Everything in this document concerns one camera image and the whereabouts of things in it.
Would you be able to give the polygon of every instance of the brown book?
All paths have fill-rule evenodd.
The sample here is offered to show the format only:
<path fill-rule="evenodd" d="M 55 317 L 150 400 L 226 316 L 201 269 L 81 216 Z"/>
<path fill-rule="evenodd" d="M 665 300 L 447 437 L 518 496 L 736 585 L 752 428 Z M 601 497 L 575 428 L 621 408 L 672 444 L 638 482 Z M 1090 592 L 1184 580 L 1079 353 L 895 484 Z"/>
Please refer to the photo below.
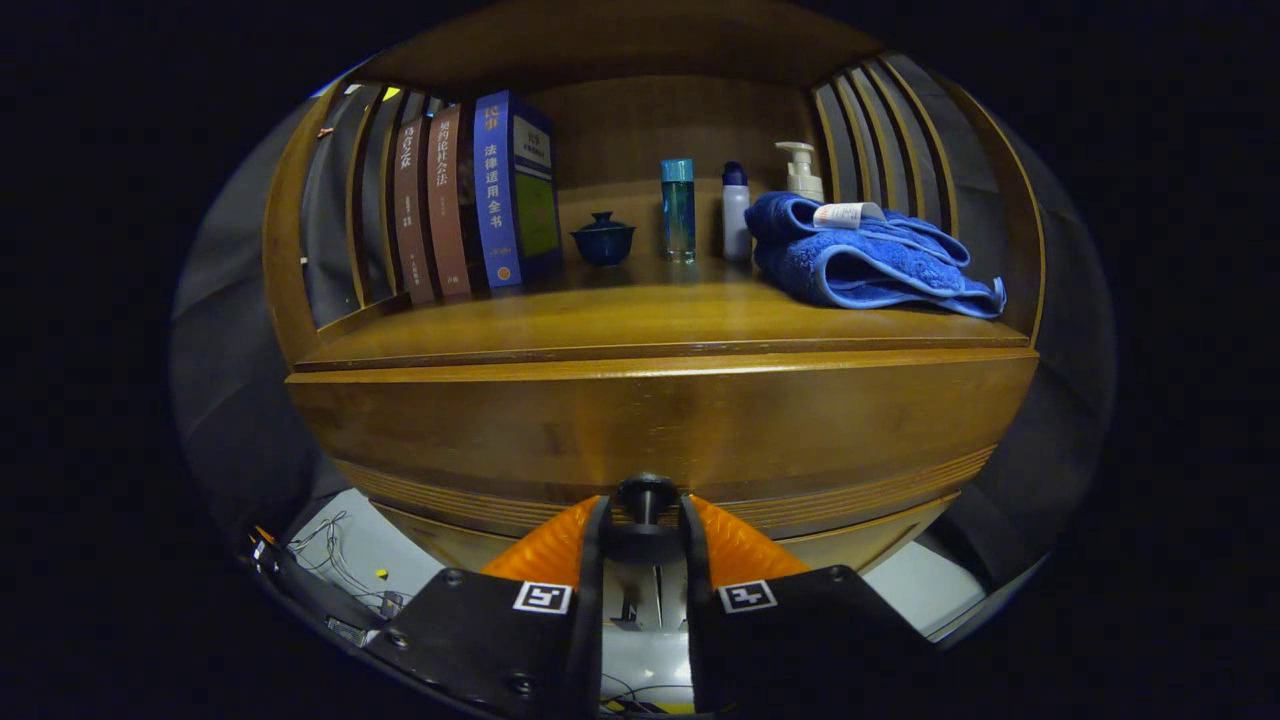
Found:
<path fill-rule="evenodd" d="M 440 296 L 436 284 L 435 256 L 431 237 L 422 217 L 422 147 L 425 123 L 421 117 L 404 124 L 396 142 L 396 245 L 399 249 L 404 287 L 413 305 L 431 302 Z"/>
<path fill-rule="evenodd" d="M 428 218 L 444 295 L 488 287 L 471 178 L 471 114 L 463 110 L 458 104 L 435 114 L 425 150 Z"/>

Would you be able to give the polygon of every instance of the wooden panel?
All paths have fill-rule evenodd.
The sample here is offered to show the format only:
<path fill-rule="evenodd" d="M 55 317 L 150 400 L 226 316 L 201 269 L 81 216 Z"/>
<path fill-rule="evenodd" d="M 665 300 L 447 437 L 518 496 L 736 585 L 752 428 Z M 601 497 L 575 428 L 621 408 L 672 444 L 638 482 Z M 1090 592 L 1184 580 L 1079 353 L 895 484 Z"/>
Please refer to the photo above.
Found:
<path fill-rule="evenodd" d="M 371 287 L 369 282 L 369 259 L 365 238 L 365 161 L 369 156 L 369 135 L 374 118 L 383 105 L 383 90 L 365 106 L 365 114 L 356 128 L 356 146 L 351 151 L 351 165 L 347 169 L 347 258 L 351 260 L 351 279 L 356 287 L 356 301 L 361 307 L 369 307 Z"/>
<path fill-rule="evenodd" d="M 355 77 L 454 100 L 646 74 L 808 88 L 882 49 L 865 33 L 782 1 L 516 0 L 440 23 L 372 58 Z"/>
<path fill-rule="evenodd" d="M 617 78 L 561 86 L 527 101 L 552 122 L 561 236 L 577 256 L 572 231 L 591 213 L 636 225 L 634 255 L 662 247 L 662 168 L 692 158 L 695 236 L 700 258 L 723 256 L 721 174 L 727 160 L 746 170 L 753 195 L 786 187 L 780 140 L 813 145 L 813 173 L 831 187 L 826 140 L 805 90 L 710 77 Z"/>
<path fill-rule="evenodd" d="M 911 143 L 911 137 L 908 135 L 906 129 L 906 108 L 899 108 L 893 102 L 893 96 L 890 94 L 888 87 L 884 86 L 884 81 L 877 74 L 877 65 L 868 61 L 861 68 L 861 74 L 870 81 L 872 88 L 876 90 L 876 97 L 879 100 L 881 106 L 888 113 L 890 119 L 890 135 L 897 142 L 899 156 L 902 159 L 902 172 L 906 176 L 906 215 L 913 218 L 924 217 L 924 184 L 920 182 L 920 159 L 916 156 L 915 146 Z"/>
<path fill-rule="evenodd" d="M 919 536 L 959 495 L 952 493 L 858 525 L 778 542 L 813 569 L 849 565 L 865 574 Z M 479 571 L 518 539 L 438 523 L 378 500 L 371 500 L 370 503 L 399 532 L 448 568 Z"/>
<path fill-rule="evenodd" d="M 545 283 L 503 290 L 375 319 L 296 369 L 1027 345 L 1001 323 L 951 313 L 805 305 L 718 259 L 573 263 Z"/>
<path fill-rule="evenodd" d="M 989 447 L 1036 363 L 1027 348 L 774 354 L 296 373 L 287 387 L 330 456 L 408 480 L 563 503 L 655 471 L 730 502 Z"/>
<path fill-rule="evenodd" d="M 840 97 L 840 105 L 845 109 L 845 120 L 849 123 L 849 136 L 854 140 L 854 152 L 858 155 L 858 187 L 860 195 L 850 197 L 846 202 L 877 202 L 884 204 L 884 170 L 876 150 L 876 140 L 872 137 L 870 122 L 863 110 L 858 97 L 854 96 L 849 86 L 849 78 L 840 76 L 831 81 Z"/>
<path fill-rule="evenodd" d="M 982 469 L 992 450 L 995 447 L 986 447 L 941 465 L 870 483 L 819 493 L 723 502 L 721 506 L 774 539 L 819 533 L 883 515 L 883 507 L 902 505 L 904 498 L 920 502 L 954 492 Z M 430 486 L 344 460 L 335 464 L 351 484 L 370 497 L 411 509 L 440 523 L 500 536 L 521 537 L 572 505 Z M 614 523 L 631 521 L 621 506 L 613 510 Z M 673 527 L 675 509 L 663 512 L 658 521 Z"/>
<path fill-rule="evenodd" d="M 874 146 L 876 170 L 879 174 L 881 199 L 879 205 L 899 213 L 905 211 L 906 192 L 902 181 L 902 159 L 897 152 L 897 141 L 893 138 L 893 129 L 886 127 L 888 118 L 883 117 L 883 109 L 876 100 L 876 92 L 870 87 L 867 76 L 858 68 L 845 72 L 849 78 L 849 91 L 858 102 L 870 129 L 872 145 Z"/>
<path fill-rule="evenodd" d="M 938 199 L 942 204 L 942 231 L 951 237 L 959 237 L 960 218 L 956 208 L 955 174 L 951 172 L 951 161 L 947 159 L 946 146 L 942 145 L 938 128 L 934 127 L 933 118 L 924 109 L 924 102 L 920 101 L 915 90 L 902 78 L 901 73 L 886 61 L 884 58 L 878 58 L 877 61 L 890 79 L 893 81 L 893 85 L 897 86 L 902 96 L 906 97 L 916 122 L 924 128 L 924 140 L 929 147 L 929 159 L 933 161 L 933 172 L 938 177 Z"/>
<path fill-rule="evenodd" d="M 906 543 L 937 520 L 956 497 L 960 497 L 960 493 L 868 523 L 783 539 L 778 543 L 814 570 L 829 565 L 849 565 L 859 574 L 865 574 L 906 547 Z"/>
<path fill-rule="evenodd" d="M 490 560 L 502 555 L 516 543 L 516 538 L 506 538 L 490 533 L 477 533 L 420 518 L 403 510 L 371 500 L 370 505 L 390 520 L 404 537 L 417 543 L 428 555 L 439 560 L 445 568 L 462 568 L 480 571 Z"/>
<path fill-rule="evenodd" d="M 379 318 L 385 318 L 387 315 L 399 310 L 407 310 L 411 306 L 412 304 L 410 301 L 408 292 L 401 292 L 399 295 L 393 295 L 387 300 L 374 302 L 367 307 L 361 307 L 349 315 L 338 318 L 316 331 L 316 336 L 320 343 L 324 345 L 335 338 L 356 332 Z"/>
<path fill-rule="evenodd" d="M 346 87 L 346 78 L 330 85 L 302 117 L 280 154 L 266 196 L 262 275 L 275 337 L 291 368 L 317 345 L 311 302 L 302 279 L 302 187 L 324 120 L 334 99 L 340 96 L 340 88 Z"/>
<path fill-rule="evenodd" d="M 829 173 L 829 177 L 831 177 L 831 201 L 832 202 L 840 202 L 841 197 L 844 197 L 844 193 L 845 192 L 854 192 L 854 188 L 841 187 L 840 173 L 836 172 L 836 168 L 838 167 L 838 163 L 836 160 L 836 141 L 835 141 L 835 138 L 831 135 L 831 120 L 832 120 L 832 118 L 827 117 L 827 110 L 823 106 L 822 99 L 818 96 L 818 92 L 819 92 L 818 90 L 814 90 L 810 94 L 810 97 L 812 97 L 814 108 L 818 110 L 818 123 L 822 126 L 822 138 L 827 143 L 827 158 L 831 160 L 831 173 Z M 844 132 L 844 128 L 840 128 L 836 132 Z"/>
<path fill-rule="evenodd" d="M 396 179 L 396 138 L 399 136 L 401 119 L 404 117 L 404 108 L 408 105 L 408 90 L 401 90 L 396 96 L 396 105 L 392 110 L 392 123 L 387 128 L 387 136 L 381 138 L 381 184 L 378 186 L 378 227 L 381 228 L 383 258 L 387 263 L 387 279 L 392 286 L 392 296 L 404 291 L 404 272 L 399 264 L 399 250 L 396 245 L 396 209 L 394 192 L 392 187 Z"/>
<path fill-rule="evenodd" d="M 1000 196 L 1005 201 L 1005 223 L 1009 228 L 1009 270 L 1005 290 L 1009 302 L 1001 319 L 1028 336 L 1036 347 L 1041 314 L 1044 307 L 1044 227 L 1041 223 L 1036 191 L 1018 152 L 995 123 L 991 114 L 963 87 L 933 74 L 951 100 L 973 126 L 983 151 L 996 174 Z"/>

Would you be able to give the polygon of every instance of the blue towel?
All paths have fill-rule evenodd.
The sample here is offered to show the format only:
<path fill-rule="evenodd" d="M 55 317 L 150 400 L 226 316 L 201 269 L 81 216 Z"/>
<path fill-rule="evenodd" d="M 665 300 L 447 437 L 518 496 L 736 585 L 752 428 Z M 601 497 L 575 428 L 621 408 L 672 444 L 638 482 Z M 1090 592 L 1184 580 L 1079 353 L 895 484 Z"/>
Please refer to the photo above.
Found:
<path fill-rule="evenodd" d="M 746 210 L 759 241 L 755 263 L 792 297 L 854 309 L 924 301 L 988 319 L 1004 311 L 1000 278 L 992 290 L 964 277 L 968 250 L 924 220 L 886 213 L 887 222 L 867 218 L 858 229 L 818 228 L 818 208 L 791 192 L 767 192 Z M 932 231 L 922 232 L 925 225 Z"/>

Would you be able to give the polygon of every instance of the white label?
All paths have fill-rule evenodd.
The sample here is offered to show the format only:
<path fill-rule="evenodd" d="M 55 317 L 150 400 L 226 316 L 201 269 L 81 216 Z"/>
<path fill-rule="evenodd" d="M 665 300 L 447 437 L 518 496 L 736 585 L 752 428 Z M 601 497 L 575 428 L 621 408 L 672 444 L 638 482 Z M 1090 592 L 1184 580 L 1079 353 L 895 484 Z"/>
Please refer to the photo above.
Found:
<path fill-rule="evenodd" d="M 773 597 L 769 583 L 753 580 L 750 583 L 737 583 L 724 585 L 719 589 L 721 602 L 724 603 L 724 612 L 746 612 L 749 610 L 763 610 L 777 607 L 778 601 Z"/>
<path fill-rule="evenodd" d="M 573 597 L 573 588 L 570 585 L 557 585 L 552 583 L 529 583 L 520 588 L 516 597 L 515 610 L 525 612 L 549 612 L 552 615 L 564 615 L 568 612 L 568 601 Z"/>
<path fill-rule="evenodd" d="M 552 138 L 545 132 L 529 124 L 525 118 L 515 115 L 511 123 L 511 142 L 516 146 L 516 156 L 544 168 L 552 167 Z"/>
<path fill-rule="evenodd" d="M 884 219 L 884 213 L 874 202 L 836 202 L 823 205 L 813 211 L 813 224 L 818 228 L 849 228 L 858 229 L 863 224 L 863 215 Z"/>

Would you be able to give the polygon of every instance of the towel tag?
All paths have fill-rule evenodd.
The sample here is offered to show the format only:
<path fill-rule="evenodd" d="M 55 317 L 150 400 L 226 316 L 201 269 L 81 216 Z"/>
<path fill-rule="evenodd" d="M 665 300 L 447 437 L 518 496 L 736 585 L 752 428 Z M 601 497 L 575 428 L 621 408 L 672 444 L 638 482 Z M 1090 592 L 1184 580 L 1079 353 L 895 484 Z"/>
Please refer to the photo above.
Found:
<path fill-rule="evenodd" d="M 813 225 L 815 228 L 849 228 L 855 231 L 858 225 L 863 224 L 863 215 L 884 220 L 884 211 L 874 202 L 833 202 L 813 211 Z"/>

